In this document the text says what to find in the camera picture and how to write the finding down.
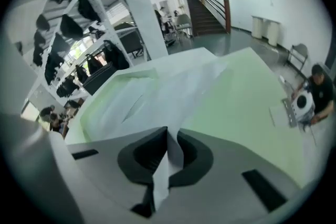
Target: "person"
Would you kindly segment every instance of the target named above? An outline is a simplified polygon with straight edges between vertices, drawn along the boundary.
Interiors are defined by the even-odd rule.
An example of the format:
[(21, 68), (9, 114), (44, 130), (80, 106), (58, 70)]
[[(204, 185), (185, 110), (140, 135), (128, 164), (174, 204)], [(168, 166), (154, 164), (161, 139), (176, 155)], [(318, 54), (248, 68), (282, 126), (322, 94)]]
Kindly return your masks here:
[(44, 108), (40, 112), (40, 118), (41, 120), (45, 122), (50, 122), (50, 114), (55, 110), (55, 106), (51, 105), (48, 106), (47, 108)]
[[(332, 81), (324, 74), (322, 67), (314, 65), (311, 69), (311, 74), (312, 76), (309, 77), (308, 81), (315, 103), (315, 110), (314, 115), (310, 120), (310, 125), (314, 125), (325, 119), (333, 111), (334, 101)], [(301, 83), (294, 91), (292, 94), (292, 100), (298, 96), (298, 93), (302, 89), (303, 85), (304, 82)]]
[(57, 114), (52, 113), (50, 115), (50, 130), (60, 133), (65, 138), (69, 131), (68, 121), (60, 120)]

